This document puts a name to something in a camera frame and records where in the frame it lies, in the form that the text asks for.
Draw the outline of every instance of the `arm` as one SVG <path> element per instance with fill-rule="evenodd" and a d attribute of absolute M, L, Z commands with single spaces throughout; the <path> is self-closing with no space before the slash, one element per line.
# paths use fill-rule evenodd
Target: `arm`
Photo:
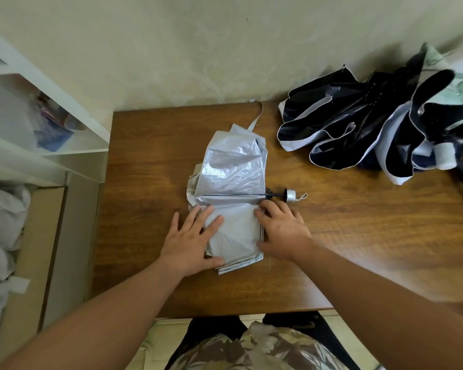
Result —
<path fill-rule="evenodd" d="M 124 369 L 180 280 L 224 263 L 221 257 L 204 259 L 206 244 L 223 217 L 199 234 L 213 207 L 194 222 L 199 209 L 190 212 L 180 231 L 175 213 L 158 260 L 37 335 L 0 369 Z"/>
<path fill-rule="evenodd" d="M 285 203 L 261 206 L 260 249 L 295 262 L 386 368 L 463 368 L 463 317 L 320 246 Z"/>

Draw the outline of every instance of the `person's left hand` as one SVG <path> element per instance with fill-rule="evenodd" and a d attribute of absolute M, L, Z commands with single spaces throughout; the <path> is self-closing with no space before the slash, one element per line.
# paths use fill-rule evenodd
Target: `person's left hand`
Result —
<path fill-rule="evenodd" d="M 178 229 L 179 214 L 177 212 L 173 214 L 170 231 L 161 249 L 160 258 L 168 259 L 182 271 L 184 276 L 196 274 L 206 269 L 214 269 L 225 264 L 222 257 L 204 258 L 207 242 L 217 232 L 225 219 L 223 216 L 217 216 L 201 234 L 204 222 L 214 211 L 214 207 L 208 206 L 198 216 L 200 208 L 200 205 L 196 205 L 192 209 L 180 230 Z"/>

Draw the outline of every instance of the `gray cloth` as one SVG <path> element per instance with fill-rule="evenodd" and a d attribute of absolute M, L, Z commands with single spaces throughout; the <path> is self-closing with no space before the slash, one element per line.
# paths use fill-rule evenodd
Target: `gray cloth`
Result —
<path fill-rule="evenodd" d="M 253 211 L 265 197 L 267 155 L 263 137 L 233 125 L 229 132 L 216 131 L 203 163 L 189 178 L 189 204 L 215 207 L 205 225 L 218 215 L 225 218 L 207 249 L 207 254 L 225 259 L 219 274 L 263 259 L 256 243 L 264 230 Z"/>

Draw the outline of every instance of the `forearm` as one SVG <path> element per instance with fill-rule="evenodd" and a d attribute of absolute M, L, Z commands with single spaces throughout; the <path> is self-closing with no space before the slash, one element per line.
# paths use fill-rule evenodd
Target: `forearm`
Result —
<path fill-rule="evenodd" d="M 387 368 L 463 368 L 463 317 L 310 239 L 294 261 Z"/>
<path fill-rule="evenodd" d="M 124 369 L 182 277 L 158 259 L 40 333 L 0 369 Z"/>

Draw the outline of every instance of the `hand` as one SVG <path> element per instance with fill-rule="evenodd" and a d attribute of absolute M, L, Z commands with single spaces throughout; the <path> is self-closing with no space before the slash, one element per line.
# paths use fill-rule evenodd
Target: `hand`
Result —
<path fill-rule="evenodd" d="M 278 203 L 264 200 L 259 204 L 262 209 L 267 209 L 271 217 L 268 217 L 260 209 L 255 209 L 259 223 L 268 234 L 268 242 L 257 242 L 257 246 L 266 254 L 280 260 L 293 260 L 295 252 L 310 239 L 310 231 L 305 226 L 304 220 L 296 210 L 283 201 Z"/>
<path fill-rule="evenodd" d="M 179 214 L 173 214 L 170 231 L 165 238 L 160 253 L 160 258 L 170 260 L 173 265 L 182 271 L 184 276 L 196 274 L 206 269 L 214 269 L 225 264 L 223 257 L 204 258 L 207 242 L 217 232 L 225 219 L 223 216 L 217 216 L 206 230 L 200 234 L 205 220 L 214 211 L 214 207 L 208 206 L 198 216 L 200 208 L 200 205 L 194 206 L 180 230 L 178 229 Z"/>

